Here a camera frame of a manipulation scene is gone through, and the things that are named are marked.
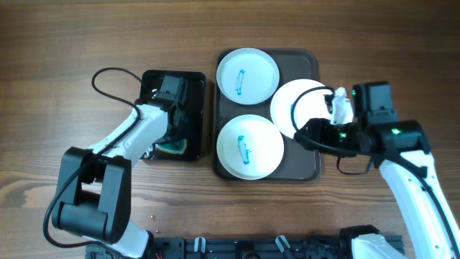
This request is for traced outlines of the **teal yellow sponge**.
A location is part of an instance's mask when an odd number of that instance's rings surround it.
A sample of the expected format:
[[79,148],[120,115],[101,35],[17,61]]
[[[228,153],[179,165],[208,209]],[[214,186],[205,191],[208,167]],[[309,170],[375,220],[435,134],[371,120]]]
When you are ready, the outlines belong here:
[[155,149],[164,153],[182,155],[186,151],[187,145],[187,140],[182,139],[176,142],[157,143]]

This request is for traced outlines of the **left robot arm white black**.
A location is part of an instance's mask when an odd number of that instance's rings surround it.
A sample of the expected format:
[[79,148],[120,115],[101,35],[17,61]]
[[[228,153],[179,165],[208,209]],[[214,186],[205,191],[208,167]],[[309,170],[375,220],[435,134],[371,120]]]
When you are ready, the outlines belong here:
[[159,88],[148,88],[131,103],[132,114],[104,140],[90,148],[69,148],[63,155],[57,188],[45,212],[42,231],[55,247],[53,225],[84,241],[71,247],[89,247],[88,256],[110,254],[120,258],[158,258],[151,232],[130,218],[132,169],[148,147],[169,142],[168,126],[185,101],[188,82],[164,75]]

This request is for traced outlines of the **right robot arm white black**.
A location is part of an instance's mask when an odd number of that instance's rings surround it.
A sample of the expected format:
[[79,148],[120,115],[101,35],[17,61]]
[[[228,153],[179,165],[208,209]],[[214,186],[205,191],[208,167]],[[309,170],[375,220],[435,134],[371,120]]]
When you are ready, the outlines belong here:
[[400,121],[386,81],[342,88],[324,97],[331,118],[295,120],[294,139],[306,150],[338,159],[369,157],[390,187],[405,221],[415,254],[458,258],[459,227],[436,176],[428,138],[415,120]]

